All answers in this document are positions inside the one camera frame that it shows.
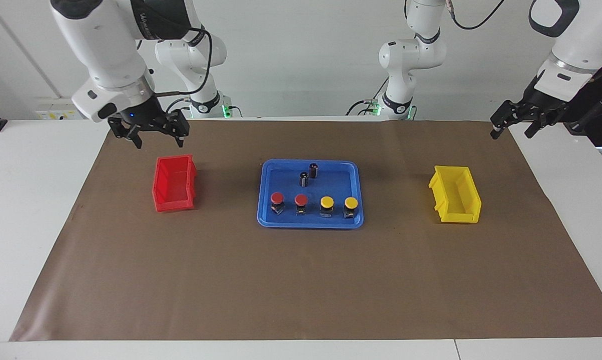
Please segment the vial with red cap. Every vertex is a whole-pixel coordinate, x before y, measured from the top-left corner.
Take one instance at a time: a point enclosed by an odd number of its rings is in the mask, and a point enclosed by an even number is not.
[[[305,194],[298,194],[295,198],[294,198],[294,203],[296,204],[296,215],[305,215],[306,214],[306,209],[305,207],[307,206],[307,196]]]
[[[283,202],[285,199],[283,198],[283,194],[280,192],[275,192],[269,197],[269,200],[272,203],[271,208],[274,214],[280,215],[285,209],[285,203]]]

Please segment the vial with yellow cap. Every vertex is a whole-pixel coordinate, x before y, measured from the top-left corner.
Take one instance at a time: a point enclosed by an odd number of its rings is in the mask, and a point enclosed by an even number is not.
[[[343,204],[343,216],[345,219],[353,218],[356,208],[358,208],[358,200],[356,198],[350,197],[345,199],[345,203]]]
[[[321,198],[321,217],[331,218],[334,212],[334,199],[329,196]]]

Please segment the red bin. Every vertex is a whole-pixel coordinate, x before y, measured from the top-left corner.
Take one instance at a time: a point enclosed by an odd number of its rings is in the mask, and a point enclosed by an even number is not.
[[[194,208],[196,167],[191,155],[159,157],[154,174],[157,212]]]

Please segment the brown tablecloth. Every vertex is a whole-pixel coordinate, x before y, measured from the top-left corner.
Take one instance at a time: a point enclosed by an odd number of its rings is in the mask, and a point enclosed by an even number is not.
[[[12,340],[602,337],[600,290],[512,137],[493,141],[488,123],[191,126],[183,149],[107,137]],[[194,155],[196,210],[157,213],[156,158],[177,154]],[[358,164],[363,227],[259,226],[270,158]],[[440,223],[435,165],[470,167],[478,224]]]

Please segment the yellow plastic container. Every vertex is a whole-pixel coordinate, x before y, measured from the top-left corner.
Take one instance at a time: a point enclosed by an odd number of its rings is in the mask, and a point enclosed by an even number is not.
[[[481,198],[470,168],[464,166],[434,166],[435,174],[429,182],[434,193],[436,210],[445,223],[479,222]]]

